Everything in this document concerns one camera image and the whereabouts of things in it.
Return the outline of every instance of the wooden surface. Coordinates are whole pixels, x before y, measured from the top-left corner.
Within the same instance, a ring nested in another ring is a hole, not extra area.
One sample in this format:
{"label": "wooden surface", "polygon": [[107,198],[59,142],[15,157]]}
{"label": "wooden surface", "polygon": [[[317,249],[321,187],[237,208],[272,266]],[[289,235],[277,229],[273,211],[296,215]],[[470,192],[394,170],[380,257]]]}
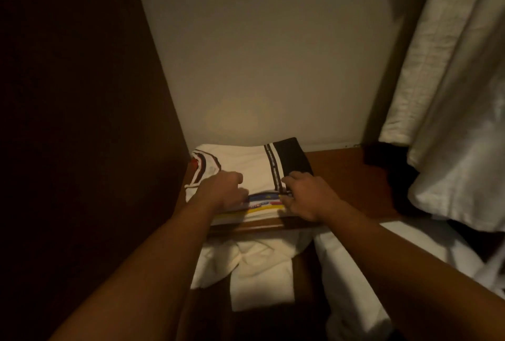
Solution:
{"label": "wooden surface", "polygon": [[[330,151],[308,152],[314,175],[321,176],[341,198],[379,221],[396,220],[401,217],[393,206],[387,172],[363,162],[362,148],[344,148]],[[195,172],[190,163],[179,193],[177,208],[184,206],[184,185],[189,184]],[[299,229],[314,226],[298,217],[272,218],[239,224],[211,227],[210,236],[230,236],[265,230]]]}
{"label": "wooden surface", "polygon": [[167,220],[189,156],[140,0],[0,5],[0,339],[44,340]]}

